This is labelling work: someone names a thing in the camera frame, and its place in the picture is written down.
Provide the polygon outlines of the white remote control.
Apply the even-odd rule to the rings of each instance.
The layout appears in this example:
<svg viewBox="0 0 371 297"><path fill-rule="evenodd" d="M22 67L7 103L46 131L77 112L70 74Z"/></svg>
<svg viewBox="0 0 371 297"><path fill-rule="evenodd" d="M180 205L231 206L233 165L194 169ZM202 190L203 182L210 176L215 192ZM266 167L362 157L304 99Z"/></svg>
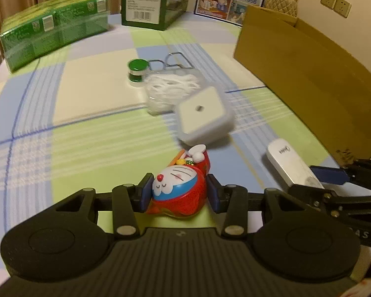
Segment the white remote control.
<svg viewBox="0 0 371 297"><path fill-rule="evenodd" d="M284 139L276 139L267 147L267 158L288 186L298 184L324 188L312 170Z"/></svg>

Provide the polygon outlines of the red Doraemon figurine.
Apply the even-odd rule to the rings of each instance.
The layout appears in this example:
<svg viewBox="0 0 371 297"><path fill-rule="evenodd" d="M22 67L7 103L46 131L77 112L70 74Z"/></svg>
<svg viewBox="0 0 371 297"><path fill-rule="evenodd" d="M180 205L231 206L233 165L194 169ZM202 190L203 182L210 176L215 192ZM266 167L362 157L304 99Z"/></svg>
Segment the red Doraemon figurine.
<svg viewBox="0 0 371 297"><path fill-rule="evenodd" d="M207 147L198 144L182 149L154 178L150 215L186 218L197 214L207 199L206 177L210 172Z"/></svg>

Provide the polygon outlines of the square white night light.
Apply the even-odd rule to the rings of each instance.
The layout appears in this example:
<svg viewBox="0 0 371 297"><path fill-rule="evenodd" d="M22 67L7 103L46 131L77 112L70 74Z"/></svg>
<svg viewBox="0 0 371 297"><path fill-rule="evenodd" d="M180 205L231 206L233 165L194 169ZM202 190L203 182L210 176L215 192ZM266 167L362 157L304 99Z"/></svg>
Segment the square white night light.
<svg viewBox="0 0 371 297"><path fill-rule="evenodd" d="M205 87L175 106L177 137L188 146L210 144L234 129L235 114L225 92Z"/></svg>

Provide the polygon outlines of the clear box of floss picks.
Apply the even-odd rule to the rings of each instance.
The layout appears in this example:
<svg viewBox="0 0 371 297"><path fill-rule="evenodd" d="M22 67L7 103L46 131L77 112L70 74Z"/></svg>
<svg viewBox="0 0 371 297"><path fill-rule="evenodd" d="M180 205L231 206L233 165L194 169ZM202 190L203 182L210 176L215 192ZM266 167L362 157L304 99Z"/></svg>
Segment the clear box of floss picks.
<svg viewBox="0 0 371 297"><path fill-rule="evenodd" d="M146 107L151 115L172 112L175 106L209 83L195 68L150 71L144 78Z"/></svg>

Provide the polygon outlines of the green capped small jar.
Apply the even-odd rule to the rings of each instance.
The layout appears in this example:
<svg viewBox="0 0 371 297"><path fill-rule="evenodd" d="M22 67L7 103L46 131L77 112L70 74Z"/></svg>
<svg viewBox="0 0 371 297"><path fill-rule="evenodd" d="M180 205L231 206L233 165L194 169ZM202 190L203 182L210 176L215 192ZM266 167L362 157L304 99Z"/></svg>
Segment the green capped small jar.
<svg viewBox="0 0 371 297"><path fill-rule="evenodd" d="M149 69L149 62L145 59L132 59L128 62L128 80L134 87L144 83L145 75Z"/></svg>

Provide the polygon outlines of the metal wire rack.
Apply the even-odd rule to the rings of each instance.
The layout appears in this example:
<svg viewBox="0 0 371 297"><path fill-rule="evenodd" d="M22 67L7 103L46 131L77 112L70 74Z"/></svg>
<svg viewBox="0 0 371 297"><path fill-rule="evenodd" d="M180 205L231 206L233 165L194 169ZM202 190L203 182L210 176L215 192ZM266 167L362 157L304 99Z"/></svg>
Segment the metal wire rack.
<svg viewBox="0 0 371 297"><path fill-rule="evenodd" d="M154 70L154 64L160 64L161 70L167 70L172 68L180 69L193 69L195 66L182 52L171 52L166 57L161 59L148 60L148 69L150 71Z"/></svg>

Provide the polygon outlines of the brown cardboard box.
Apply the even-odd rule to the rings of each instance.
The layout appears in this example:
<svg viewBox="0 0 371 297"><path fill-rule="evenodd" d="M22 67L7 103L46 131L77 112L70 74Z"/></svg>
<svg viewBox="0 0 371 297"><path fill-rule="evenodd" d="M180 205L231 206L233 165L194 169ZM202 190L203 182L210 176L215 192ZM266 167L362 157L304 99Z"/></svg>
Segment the brown cardboard box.
<svg viewBox="0 0 371 297"><path fill-rule="evenodd" d="M371 73L301 19L249 6L234 58L343 166L371 158Z"/></svg>

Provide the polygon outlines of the checkered tablecloth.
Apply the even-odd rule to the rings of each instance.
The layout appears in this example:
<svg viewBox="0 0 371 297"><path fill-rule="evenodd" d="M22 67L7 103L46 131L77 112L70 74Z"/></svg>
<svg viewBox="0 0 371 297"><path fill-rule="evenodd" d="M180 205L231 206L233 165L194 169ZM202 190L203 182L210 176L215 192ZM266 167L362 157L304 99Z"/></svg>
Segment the checkered tablecloth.
<svg viewBox="0 0 371 297"><path fill-rule="evenodd" d="M166 31L126 27L31 62L0 65L0 242L25 219L86 187L109 192L166 167L180 151L172 114L152 116L144 90L128 80L134 58L154 67L193 64L222 87L236 115L228 137L210 144L211 171L250 191L285 184L266 158L287 140L308 165L335 161L305 125L233 57L239 27L187 13ZM8 273L0 257L0 285Z"/></svg>

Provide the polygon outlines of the green shrink-wrapped carton pack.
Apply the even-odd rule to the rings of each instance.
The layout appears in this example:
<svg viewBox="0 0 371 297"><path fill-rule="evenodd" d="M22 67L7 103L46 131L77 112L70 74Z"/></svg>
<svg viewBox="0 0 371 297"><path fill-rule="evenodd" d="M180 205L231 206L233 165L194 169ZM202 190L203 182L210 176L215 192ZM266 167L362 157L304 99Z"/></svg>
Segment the green shrink-wrapped carton pack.
<svg viewBox="0 0 371 297"><path fill-rule="evenodd" d="M107 31L109 14L109 0L49 0L6 18L0 42L8 69Z"/></svg>

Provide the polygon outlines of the beige quilted chair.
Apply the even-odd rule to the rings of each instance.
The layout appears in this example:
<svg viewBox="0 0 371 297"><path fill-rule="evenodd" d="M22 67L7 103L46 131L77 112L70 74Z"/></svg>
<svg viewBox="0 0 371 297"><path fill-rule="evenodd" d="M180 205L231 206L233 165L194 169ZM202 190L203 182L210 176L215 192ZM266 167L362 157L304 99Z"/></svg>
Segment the beige quilted chair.
<svg viewBox="0 0 371 297"><path fill-rule="evenodd" d="M264 0L263 7L295 18L298 16L298 4L295 0Z"/></svg>

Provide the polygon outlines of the double wall socket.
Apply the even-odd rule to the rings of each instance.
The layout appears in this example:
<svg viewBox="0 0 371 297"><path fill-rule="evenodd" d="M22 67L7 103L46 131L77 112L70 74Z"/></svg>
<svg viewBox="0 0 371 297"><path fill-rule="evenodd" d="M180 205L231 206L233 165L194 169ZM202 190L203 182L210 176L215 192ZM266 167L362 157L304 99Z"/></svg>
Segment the double wall socket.
<svg viewBox="0 0 371 297"><path fill-rule="evenodd" d="M345 0L320 0L320 3L343 16L343 18L348 18L350 13L351 4Z"/></svg>

